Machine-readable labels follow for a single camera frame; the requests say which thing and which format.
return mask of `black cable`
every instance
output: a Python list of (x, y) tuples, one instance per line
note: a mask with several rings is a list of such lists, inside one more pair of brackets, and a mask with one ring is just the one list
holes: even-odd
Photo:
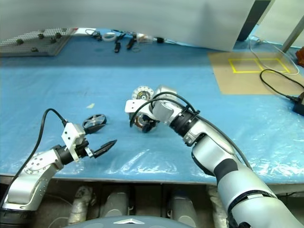
[(94, 36), (94, 34), (97, 33), (97, 31), (94, 30), (94, 29), (86, 29), (86, 30), (85, 30), (85, 33), (86, 33), (87, 35), (89, 35), (89, 36)]
[(116, 38), (115, 43), (117, 43), (119, 40), (121, 40), (122, 38), (124, 38), (125, 35), (126, 35), (126, 33), (120, 34), (120, 35)]
[(43, 113), (43, 116), (42, 116), (42, 119), (41, 119), (41, 125), (40, 125), (40, 130), (39, 130), (39, 135), (38, 135), (38, 139), (37, 139), (37, 142), (36, 142), (36, 145), (33, 149), (33, 151), (30, 153), (30, 155), (28, 156), (28, 158), (26, 159), (26, 161), (23, 163), (23, 165), (20, 167), (20, 169), (18, 170), (18, 172), (16, 173), (16, 175), (14, 176), (14, 178), (12, 179), (12, 181), (10, 182), (5, 194), (4, 194), (4, 197), (2, 198), (1, 200), (1, 204), (0, 204), (0, 207), (2, 207), (3, 203), (4, 203), (4, 200), (5, 200), (5, 197), (6, 195), (8, 194), (9, 190), (10, 190), (10, 187), (11, 187), (11, 184), (16, 180), (16, 178), (19, 176), (19, 174), (22, 172), (22, 170), (24, 169), (24, 167), (27, 165), (27, 163), (29, 162), (29, 160), (33, 157), (34, 153), (36, 152), (37, 148), (39, 147), (39, 144), (40, 144), (40, 141), (41, 141), (41, 138), (42, 138), (42, 134), (43, 134), (43, 129), (44, 129), (44, 123), (45, 123), (45, 120), (46, 120), (46, 117), (47, 117), (47, 114), (49, 111), (52, 111), (54, 112), (58, 117), (59, 119), (61, 120), (63, 126), (65, 126), (67, 124), (67, 121), (59, 114), (59, 112), (57, 112), (55, 109), (53, 108), (49, 108), (47, 109), (44, 113)]
[(213, 127), (216, 131), (218, 131), (233, 147), (234, 149), (236, 149), (236, 151), (238, 152), (238, 154), (241, 156), (242, 160), (244, 161), (245, 165), (252, 170), (251, 165), (249, 164), (246, 156), (243, 154), (243, 152), (241, 151), (241, 149), (223, 132), (221, 131), (216, 125), (214, 125), (212, 122), (210, 122), (209, 120), (201, 117), (200, 115), (197, 116), (199, 119), (201, 119), (202, 121), (206, 122), (207, 124), (209, 124), (211, 127)]
[(130, 119), (130, 127), (133, 126), (133, 124), (134, 124), (134, 119), (135, 119), (136, 115), (138, 114), (138, 112), (139, 112), (143, 107), (145, 107), (146, 105), (148, 105), (148, 104), (150, 104), (150, 103), (152, 103), (152, 102), (154, 102), (154, 101), (170, 101), (170, 102), (172, 102), (172, 103), (177, 104), (177, 105), (180, 106), (181, 108), (184, 108), (184, 106), (183, 106), (181, 103), (179, 103), (179, 102), (177, 102), (177, 101), (174, 101), (174, 100), (172, 100), (172, 99), (169, 99), (169, 98), (161, 97), (161, 98), (154, 98), (154, 99), (151, 99), (151, 100), (145, 102), (144, 104), (142, 104), (142, 105), (133, 113), (133, 115), (132, 115), (132, 117), (131, 117), (131, 119)]
[(302, 87), (302, 89), (304, 89), (304, 85), (302, 85), (301, 83), (299, 83), (299, 82), (297, 82), (297, 81), (295, 81), (295, 80), (293, 80), (293, 79), (287, 77), (286, 75), (284, 75), (284, 74), (282, 74), (281, 72), (276, 71), (276, 70), (265, 69), (265, 70), (262, 70), (261, 73), (260, 73), (260, 79), (261, 79), (261, 81), (262, 81), (265, 85), (267, 85), (269, 88), (271, 88), (273, 91), (275, 91), (276, 93), (278, 93), (278, 94), (280, 94), (280, 95), (282, 95), (282, 96), (284, 96), (284, 97), (286, 97), (286, 98), (292, 100), (293, 102), (297, 102), (297, 101), (298, 101), (298, 97), (294, 97), (294, 96), (289, 96), (289, 95), (283, 94), (283, 93), (277, 91), (276, 89), (274, 89), (268, 82), (266, 82), (266, 81), (264, 80), (264, 78), (262, 77), (262, 74), (263, 74), (263, 72), (265, 72), (265, 71), (275, 72), (275, 73), (277, 73), (277, 74), (279, 74), (279, 75), (285, 77), (286, 79), (288, 79), (288, 80), (290, 80), (290, 81), (292, 81), (292, 82), (298, 84), (300, 87)]
[(289, 194), (287, 194), (287, 193), (286, 193), (286, 195), (283, 195), (283, 196), (277, 196), (277, 197), (278, 197), (278, 198), (283, 198), (283, 197), (288, 197), (288, 196), (291, 196), (291, 195), (294, 195), (294, 194), (296, 194), (296, 192), (289, 193)]
[(121, 30), (116, 30), (116, 29), (112, 29), (111, 30), (112, 32), (114, 31), (114, 32), (119, 32), (119, 33), (126, 33), (126, 34), (128, 34), (128, 35), (130, 35), (130, 36), (132, 36), (134, 33), (132, 33), (132, 32), (128, 32), (128, 31), (121, 31)]
[(183, 98), (181, 95), (175, 94), (175, 93), (173, 93), (173, 92), (161, 92), (161, 93), (155, 95), (153, 98), (157, 98), (158, 96), (163, 95), (163, 94), (170, 94), (170, 95), (173, 95), (173, 96), (179, 98), (180, 100), (182, 100), (183, 102), (185, 102), (193, 112), (196, 112), (196, 111), (195, 111), (195, 108), (191, 105), (191, 103), (190, 103), (189, 101), (187, 101), (187, 100), (186, 100), (185, 98)]

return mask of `pegboard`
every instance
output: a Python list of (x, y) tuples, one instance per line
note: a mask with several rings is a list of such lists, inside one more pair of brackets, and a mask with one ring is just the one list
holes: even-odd
[(75, 30), (75, 28), (44, 29), (7, 39), (0, 42), (0, 55), (2, 57), (55, 56)]

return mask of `table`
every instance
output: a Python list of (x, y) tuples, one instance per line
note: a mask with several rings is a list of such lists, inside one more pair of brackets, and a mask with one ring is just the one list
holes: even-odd
[[(106, 127), (87, 136), (92, 149), (116, 145), (98, 159), (68, 164), (57, 178), (214, 184), (193, 162), (191, 148), (159, 124), (143, 134), (129, 128), (124, 105), (141, 85), (175, 88), (201, 115), (242, 149), (267, 183), (304, 183), (304, 117), (276, 95), (223, 95), (207, 57), (210, 49), (142, 44), (120, 53), (113, 42), (73, 37), (56, 57), (3, 58), (1, 75), (0, 174), (13, 175), (33, 149), (43, 112), (53, 107), (74, 123), (105, 114)], [(235, 51), (248, 51), (239, 42)], [(50, 114), (38, 151), (63, 144), (61, 122)]]

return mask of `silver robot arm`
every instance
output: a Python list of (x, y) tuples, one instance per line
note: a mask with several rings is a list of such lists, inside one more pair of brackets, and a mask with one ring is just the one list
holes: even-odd
[(206, 174), (217, 179), (218, 193), (228, 214), (229, 227), (304, 227), (267, 185), (240, 162), (231, 144), (203, 121), (199, 112), (190, 111), (189, 106), (179, 106), (174, 94), (164, 92), (176, 93), (160, 86), (154, 98), (167, 100), (157, 100), (146, 105), (144, 100), (129, 100), (125, 111), (134, 113), (142, 107), (138, 114), (165, 123), (183, 137), (186, 145), (194, 145), (192, 158), (195, 163)]
[(46, 192), (51, 178), (64, 165), (85, 156), (97, 158), (107, 152), (116, 140), (92, 151), (80, 125), (66, 123), (61, 135), (65, 146), (34, 154), (18, 177), (11, 183), (0, 210), (1, 227), (28, 227)]

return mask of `small wheel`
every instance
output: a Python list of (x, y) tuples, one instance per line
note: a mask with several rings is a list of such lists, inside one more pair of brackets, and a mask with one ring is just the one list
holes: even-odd
[(87, 129), (100, 124), (106, 124), (106, 116), (104, 114), (96, 114), (88, 117), (83, 121), (82, 127)]

